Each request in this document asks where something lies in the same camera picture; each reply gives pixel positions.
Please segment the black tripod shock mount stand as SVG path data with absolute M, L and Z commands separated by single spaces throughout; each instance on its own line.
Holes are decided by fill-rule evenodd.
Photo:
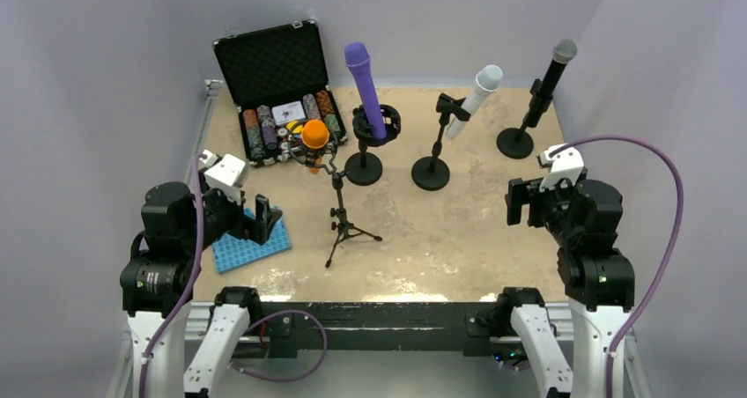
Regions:
M 330 176 L 331 186 L 337 195 L 337 206 L 332 207 L 329 212 L 333 218 L 330 229 L 337 233 L 337 237 L 325 262 L 325 268 L 330 268 L 338 246 L 346 240 L 366 236 L 374 241 L 382 242 L 382 236 L 357 227 L 348 218 L 343 196 L 344 179 L 347 176 L 347 172 L 339 170 L 335 164 L 337 145 L 334 142 L 328 142 L 321 149 L 313 151 L 302 143 L 300 135 L 289 134 L 287 141 L 290 144 L 288 151 L 292 159 L 308 169 L 324 170 Z

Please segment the orange microphone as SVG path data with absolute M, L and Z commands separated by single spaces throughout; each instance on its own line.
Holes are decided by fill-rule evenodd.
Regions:
M 329 130 L 321 120 L 309 120 L 301 131 L 301 142 L 305 153 L 305 163 L 311 174 L 320 171 L 322 155 L 329 142 Z

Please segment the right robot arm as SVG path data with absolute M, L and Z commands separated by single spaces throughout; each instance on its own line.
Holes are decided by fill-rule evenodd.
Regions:
M 549 312 L 536 288 L 507 287 L 490 314 L 492 335 L 521 341 L 540 397 L 603 397 L 622 389 L 624 367 L 615 362 L 615 335 L 633 305 L 632 264 L 615 247 L 623 198 L 611 185 L 581 179 L 543 188 L 541 180 L 511 180 L 507 222 L 544 228 L 558 244 L 558 274 L 573 324 L 573 361 L 558 344 Z

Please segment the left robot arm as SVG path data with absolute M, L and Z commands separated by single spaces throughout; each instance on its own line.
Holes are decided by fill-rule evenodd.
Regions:
M 229 345 L 252 335 L 263 323 L 256 289 L 226 287 L 218 295 L 219 320 L 184 372 L 185 336 L 200 259 L 205 248 L 230 235 L 265 244 L 283 213 L 267 197 L 255 198 L 255 216 L 219 188 L 197 194 L 178 181 L 151 188 L 141 217 L 144 229 L 133 239 L 120 274 L 122 308 L 128 316 L 136 397 L 214 397 L 218 370 L 227 365 Z

